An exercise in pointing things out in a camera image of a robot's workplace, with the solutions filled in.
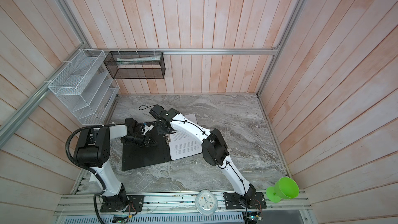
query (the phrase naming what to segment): clock face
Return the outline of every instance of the clock face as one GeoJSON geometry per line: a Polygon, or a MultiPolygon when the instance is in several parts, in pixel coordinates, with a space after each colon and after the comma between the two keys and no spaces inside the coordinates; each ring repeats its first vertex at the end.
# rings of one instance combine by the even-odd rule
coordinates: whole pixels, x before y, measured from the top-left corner
{"type": "Polygon", "coordinates": [[[204,192],[202,195],[199,196],[198,198],[198,205],[206,211],[211,210],[214,208],[215,205],[215,200],[213,196],[211,196],[209,193],[204,192]]]}

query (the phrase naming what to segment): wooden plank wall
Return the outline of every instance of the wooden plank wall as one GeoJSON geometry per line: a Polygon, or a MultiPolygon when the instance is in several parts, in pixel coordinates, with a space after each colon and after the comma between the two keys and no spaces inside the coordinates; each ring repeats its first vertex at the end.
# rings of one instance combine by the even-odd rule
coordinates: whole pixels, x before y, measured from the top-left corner
{"type": "Polygon", "coordinates": [[[261,95],[319,223],[398,221],[397,1],[308,0],[261,95]]]}
{"type": "MultiPolygon", "coordinates": [[[[97,48],[275,47],[297,0],[67,0],[97,48]]],[[[257,92],[267,55],[165,56],[164,79],[118,80],[120,92],[257,92]]]]}
{"type": "MultiPolygon", "coordinates": [[[[0,125],[78,46],[55,0],[0,0],[0,125]]],[[[2,222],[49,221],[80,171],[64,151],[77,128],[79,122],[50,94],[3,146],[2,222]]]]}

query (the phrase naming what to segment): black cable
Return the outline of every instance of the black cable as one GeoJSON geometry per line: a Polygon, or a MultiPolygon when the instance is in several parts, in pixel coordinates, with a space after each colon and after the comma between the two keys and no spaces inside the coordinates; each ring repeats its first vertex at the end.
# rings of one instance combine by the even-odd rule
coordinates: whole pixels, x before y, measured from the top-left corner
{"type": "Polygon", "coordinates": [[[97,126],[87,126],[87,127],[79,128],[79,129],[77,129],[76,131],[72,132],[72,133],[69,135],[69,137],[68,137],[68,139],[67,139],[67,141],[66,141],[66,143],[65,143],[65,153],[67,154],[67,157],[68,157],[69,161],[71,161],[71,162],[72,162],[74,165],[76,165],[77,167],[82,168],[82,169],[85,169],[85,170],[88,170],[89,172],[91,172],[92,174],[94,174],[94,176],[98,179],[98,181],[100,182],[100,184],[101,184],[101,186],[102,186],[102,191],[99,192],[99,193],[94,194],[94,196],[93,196],[94,209],[95,209],[95,211],[96,211],[97,218],[98,218],[98,220],[99,220],[99,222],[100,222],[101,224],[105,224],[105,222],[102,221],[102,219],[101,219],[101,217],[100,217],[100,214],[98,213],[97,196],[100,196],[100,195],[102,195],[102,194],[105,192],[105,190],[106,190],[105,183],[104,183],[104,181],[102,180],[102,178],[97,174],[97,172],[96,172],[94,169],[92,169],[92,168],[90,168],[90,167],[88,167],[88,166],[86,166],[86,165],[84,165],[84,164],[80,164],[79,162],[76,161],[76,159],[74,159],[74,158],[72,157],[72,155],[70,154],[70,147],[69,147],[69,146],[70,146],[70,142],[72,141],[72,138],[73,138],[77,133],[81,132],[82,130],[85,130],[85,129],[92,129],[92,128],[112,127],[112,126],[114,126],[114,125],[115,125],[115,124],[97,125],[97,126]]]}
{"type": "Polygon", "coordinates": [[[242,183],[243,185],[243,190],[246,193],[246,188],[245,188],[245,184],[243,183],[243,180],[241,179],[241,177],[239,177],[238,173],[236,173],[235,169],[232,167],[231,162],[229,163],[229,166],[232,168],[232,170],[235,172],[236,176],[239,178],[239,181],[242,183]]]}
{"type": "Polygon", "coordinates": [[[184,123],[190,123],[190,124],[193,124],[194,126],[196,126],[203,134],[205,134],[207,137],[208,137],[208,135],[199,127],[199,126],[197,126],[196,124],[194,124],[194,123],[191,123],[191,122],[188,122],[188,121],[178,121],[178,122],[184,122],[184,123]]]}
{"type": "Polygon", "coordinates": [[[141,105],[141,106],[138,107],[138,110],[145,110],[145,109],[147,109],[147,108],[154,107],[154,106],[156,106],[156,105],[152,105],[152,106],[149,106],[149,107],[146,106],[146,105],[141,105]]]}
{"type": "Polygon", "coordinates": [[[224,168],[221,168],[218,164],[217,164],[217,166],[220,168],[220,169],[225,169],[226,168],[226,166],[228,165],[228,164],[230,164],[231,162],[229,162],[229,161],[226,161],[225,162],[225,167],[224,168]]]}
{"type": "Polygon", "coordinates": [[[138,212],[137,212],[137,210],[136,210],[135,207],[134,207],[134,203],[133,203],[132,201],[130,201],[130,202],[129,202],[129,216],[130,216],[130,203],[131,203],[132,208],[133,208],[134,211],[135,211],[135,214],[132,214],[132,215],[131,215],[131,216],[133,217],[133,216],[137,215],[138,212]]]}

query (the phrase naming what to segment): wire mesh shelf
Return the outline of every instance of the wire mesh shelf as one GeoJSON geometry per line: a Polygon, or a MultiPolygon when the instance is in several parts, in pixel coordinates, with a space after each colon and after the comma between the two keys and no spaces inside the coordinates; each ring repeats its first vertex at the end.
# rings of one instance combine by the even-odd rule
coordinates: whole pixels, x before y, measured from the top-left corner
{"type": "Polygon", "coordinates": [[[102,50],[81,50],[52,81],[49,89],[58,95],[81,95],[104,59],[102,50]]]}
{"type": "Polygon", "coordinates": [[[102,124],[119,91],[108,71],[97,73],[104,59],[102,50],[81,50],[49,86],[82,124],[102,124]]]}

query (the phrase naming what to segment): marble surface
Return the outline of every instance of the marble surface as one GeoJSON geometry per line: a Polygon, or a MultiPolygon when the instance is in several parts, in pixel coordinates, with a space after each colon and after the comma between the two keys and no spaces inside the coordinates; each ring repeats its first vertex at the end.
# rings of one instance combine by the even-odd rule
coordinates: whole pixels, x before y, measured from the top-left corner
{"type": "MultiPolygon", "coordinates": [[[[132,95],[121,96],[112,121],[125,118],[153,121],[149,109],[160,104],[182,114],[195,113],[199,125],[223,134],[230,156],[242,175],[257,189],[273,186],[285,176],[255,95],[132,95]]],[[[122,144],[111,140],[110,163],[127,192],[232,190],[222,172],[198,154],[154,166],[121,171],[122,144]]],[[[96,182],[84,180],[78,193],[100,191],[96,182]]]]}

